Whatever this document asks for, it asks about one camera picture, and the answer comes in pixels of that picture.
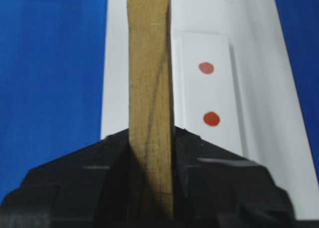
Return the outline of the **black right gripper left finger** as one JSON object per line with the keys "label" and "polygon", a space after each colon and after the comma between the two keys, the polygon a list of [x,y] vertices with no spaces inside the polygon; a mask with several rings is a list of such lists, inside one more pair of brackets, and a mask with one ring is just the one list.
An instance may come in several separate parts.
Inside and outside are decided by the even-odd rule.
{"label": "black right gripper left finger", "polygon": [[128,219],[128,131],[30,170],[0,207],[3,228],[145,228]]}

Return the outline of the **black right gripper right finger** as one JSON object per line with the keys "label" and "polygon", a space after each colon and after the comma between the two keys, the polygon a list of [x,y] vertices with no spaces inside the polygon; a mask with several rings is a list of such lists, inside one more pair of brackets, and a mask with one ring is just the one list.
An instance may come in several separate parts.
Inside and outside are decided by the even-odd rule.
{"label": "black right gripper right finger", "polygon": [[175,129],[177,216],[198,227],[292,228],[295,213],[268,169]]}

